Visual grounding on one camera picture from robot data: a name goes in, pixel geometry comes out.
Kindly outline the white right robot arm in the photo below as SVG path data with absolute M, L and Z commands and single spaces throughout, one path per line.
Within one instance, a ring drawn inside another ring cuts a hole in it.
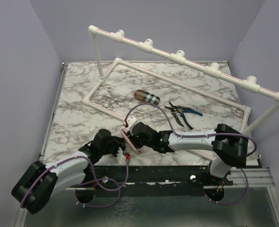
M 172 130 L 156 131 L 138 122 L 128 127 L 129 139 L 135 148 L 149 147 L 159 153 L 180 150 L 206 150 L 216 153 L 205 173 L 206 181 L 216 185 L 231 168 L 246 166 L 249 137 L 226 124 L 203 132 L 179 133 Z

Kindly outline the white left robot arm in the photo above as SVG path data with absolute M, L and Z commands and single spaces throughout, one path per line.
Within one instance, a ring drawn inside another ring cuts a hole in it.
M 74 154 L 52 163 L 32 163 L 13 187 L 11 195 L 20 203 L 21 208 L 36 214 L 57 192 L 75 185 L 85 187 L 96 183 L 101 186 L 94 164 L 104 155 L 116 157 L 125 149 L 124 138 L 100 129 L 92 141 L 84 144 Z

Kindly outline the pink glasses case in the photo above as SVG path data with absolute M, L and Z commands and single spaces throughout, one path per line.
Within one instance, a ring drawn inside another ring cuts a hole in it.
M 134 146 L 134 144 L 131 142 L 131 140 L 130 140 L 131 134 L 130 134 L 129 130 L 127 130 L 126 128 L 121 128 L 121 129 L 120 129 L 120 133 L 121 133 L 121 135 L 123 136 L 125 142 L 130 146 L 130 148 L 131 148 L 133 151 L 135 151 L 135 152 L 141 154 L 141 150 L 140 150 L 139 148 L 136 148 L 136 147 Z

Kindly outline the plaid glasses case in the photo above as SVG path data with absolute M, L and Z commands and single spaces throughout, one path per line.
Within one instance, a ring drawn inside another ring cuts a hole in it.
M 158 96 L 141 89 L 138 89 L 134 92 L 134 97 L 143 103 L 151 103 L 154 105 L 158 105 L 160 103 L 160 98 Z

